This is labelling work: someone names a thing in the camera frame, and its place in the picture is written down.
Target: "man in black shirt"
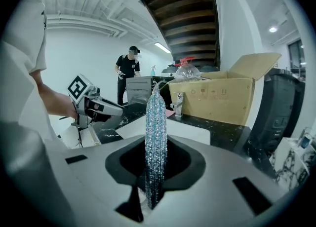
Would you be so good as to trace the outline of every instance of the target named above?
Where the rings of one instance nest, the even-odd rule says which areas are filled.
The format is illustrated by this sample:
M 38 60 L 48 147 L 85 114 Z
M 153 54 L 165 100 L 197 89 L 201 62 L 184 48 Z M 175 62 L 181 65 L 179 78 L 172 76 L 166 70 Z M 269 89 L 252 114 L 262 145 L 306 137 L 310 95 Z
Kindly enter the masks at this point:
M 115 72 L 118 74 L 118 104 L 123 104 L 123 95 L 126 89 L 126 79 L 140 77 L 139 62 L 137 60 L 140 50 L 131 46 L 128 55 L 121 55 L 115 65 Z

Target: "recessed light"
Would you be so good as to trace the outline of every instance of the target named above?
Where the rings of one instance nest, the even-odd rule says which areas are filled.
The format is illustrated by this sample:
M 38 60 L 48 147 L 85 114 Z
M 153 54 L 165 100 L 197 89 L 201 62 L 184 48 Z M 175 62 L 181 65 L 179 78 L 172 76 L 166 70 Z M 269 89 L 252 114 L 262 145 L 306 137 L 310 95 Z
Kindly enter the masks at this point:
M 161 50 L 164 50 L 166 53 L 171 53 L 166 47 L 164 47 L 161 43 L 155 43 L 155 46 L 158 46 Z
M 277 27 L 271 27 L 270 29 L 269 29 L 269 32 L 276 32 L 277 31 Z

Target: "black and white square marker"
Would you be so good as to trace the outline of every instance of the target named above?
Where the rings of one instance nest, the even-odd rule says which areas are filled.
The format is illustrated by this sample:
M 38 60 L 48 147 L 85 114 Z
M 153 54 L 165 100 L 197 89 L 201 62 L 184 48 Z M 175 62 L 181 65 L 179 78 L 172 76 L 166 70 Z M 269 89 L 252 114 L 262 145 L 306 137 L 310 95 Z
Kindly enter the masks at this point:
M 77 76 L 68 87 L 68 90 L 73 95 L 73 97 L 78 99 L 78 97 L 85 91 L 86 88 L 87 85 L 79 76 Z

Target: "glove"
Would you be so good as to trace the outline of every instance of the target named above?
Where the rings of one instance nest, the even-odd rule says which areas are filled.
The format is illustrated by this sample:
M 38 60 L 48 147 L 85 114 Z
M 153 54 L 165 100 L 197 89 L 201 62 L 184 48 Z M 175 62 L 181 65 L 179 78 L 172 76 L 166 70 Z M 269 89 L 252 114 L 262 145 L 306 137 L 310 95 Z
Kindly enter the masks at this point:
M 120 70 L 117 71 L 117 74 L 118 74 L 119 79 L 123 79 L 123 75 L 125 75 Z

